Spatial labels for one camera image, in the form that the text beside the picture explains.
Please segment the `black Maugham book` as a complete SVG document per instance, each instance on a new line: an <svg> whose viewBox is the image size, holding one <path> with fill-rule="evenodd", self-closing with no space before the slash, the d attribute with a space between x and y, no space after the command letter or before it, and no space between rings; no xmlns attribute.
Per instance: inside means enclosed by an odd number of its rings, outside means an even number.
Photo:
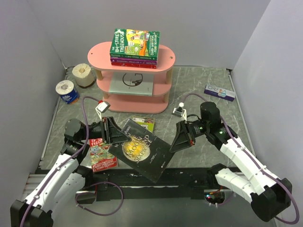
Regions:
<svg viewBox="0 0 303 227"><path fill-rule="evenodd" d="M170 144L131 119L122 131L131 140L111 145L109 153L156 183L173 157Z"/></svg>

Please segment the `grey Great Gatsby book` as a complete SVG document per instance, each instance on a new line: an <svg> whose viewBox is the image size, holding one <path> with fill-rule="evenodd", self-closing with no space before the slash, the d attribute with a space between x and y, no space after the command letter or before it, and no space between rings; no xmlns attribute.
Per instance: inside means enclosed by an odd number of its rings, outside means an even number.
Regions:
<svg viewBox="0 0 303 227"><path fill-rule="evenodd" d="M115 72L109 93L117 95L152 96L154 74Z"/></svg>

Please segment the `red 156-storey treehouse book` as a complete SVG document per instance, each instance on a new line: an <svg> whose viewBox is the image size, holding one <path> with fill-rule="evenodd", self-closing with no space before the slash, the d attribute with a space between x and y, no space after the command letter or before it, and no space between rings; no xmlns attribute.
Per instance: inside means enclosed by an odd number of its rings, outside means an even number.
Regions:
<svg viewBox="0 0 303 227"><path fill-rule="evenodd" d="M148 65L148 64L112 62L111 65L112 66L122 66L122 67L133 67L133 68L157 69L156 65Z"/></svg>

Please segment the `purple 117-storey treehouse book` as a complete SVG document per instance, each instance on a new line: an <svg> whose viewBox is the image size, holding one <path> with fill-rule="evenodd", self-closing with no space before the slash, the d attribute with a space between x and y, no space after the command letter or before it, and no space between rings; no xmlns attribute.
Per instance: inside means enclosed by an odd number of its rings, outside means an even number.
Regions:
<svg viewBox="0 0 303 227"><path fill-rule="evenodd" d="M146 65L157 65L157 61L140 60L140 59L129 59L129 58L110 58L111 62L116 63L132 63L132 64L146 64Z"/></svg>

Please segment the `green 104-storey treehouse book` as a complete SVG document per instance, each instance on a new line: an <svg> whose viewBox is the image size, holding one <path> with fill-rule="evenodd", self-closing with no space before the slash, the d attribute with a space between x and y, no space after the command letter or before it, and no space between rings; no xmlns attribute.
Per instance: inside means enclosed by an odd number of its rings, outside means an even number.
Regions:
<svg viewBox="0 0 303 227"><path fill-rule="evenodd" d="M116 28L110 47L111 57L157 61L159 31Z"/></svg>

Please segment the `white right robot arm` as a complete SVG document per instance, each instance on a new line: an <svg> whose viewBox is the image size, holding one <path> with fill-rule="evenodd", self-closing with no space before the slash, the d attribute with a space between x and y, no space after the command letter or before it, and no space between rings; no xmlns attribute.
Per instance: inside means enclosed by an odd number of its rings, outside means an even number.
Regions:
<svg viewBox="0 0 303 227"><path fill-rule="evenodd" d="M200 105L201 116L194 122L187 120L184 103L174 108L172 114L180 117L176 124L176 136L170 151L175 153L195 145L196 138L207 140L226 155L243 174L239 176L222 164L208 171L207 183L211 188L219 186L232 190L244 198L254 213L268 222L291 205L292 184L280 179L249 152L240 137L229 127L213 102Z"/></svg>

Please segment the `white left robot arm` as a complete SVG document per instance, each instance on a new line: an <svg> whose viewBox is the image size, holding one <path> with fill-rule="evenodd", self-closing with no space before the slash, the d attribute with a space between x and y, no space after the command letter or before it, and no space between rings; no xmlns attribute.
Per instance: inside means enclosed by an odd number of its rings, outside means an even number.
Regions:
<svg viewBox="0 0 303 227"><path fill-rule="evenodd" d="M65 124L62 150L41 183L22 201L10 207L13 227L51 227L55 210L80 189L94 184L93 171L81 163L89 151L89 139L102 139L109 144L130 141L113 117L103 117L91 125L78 119Z"/></svg>

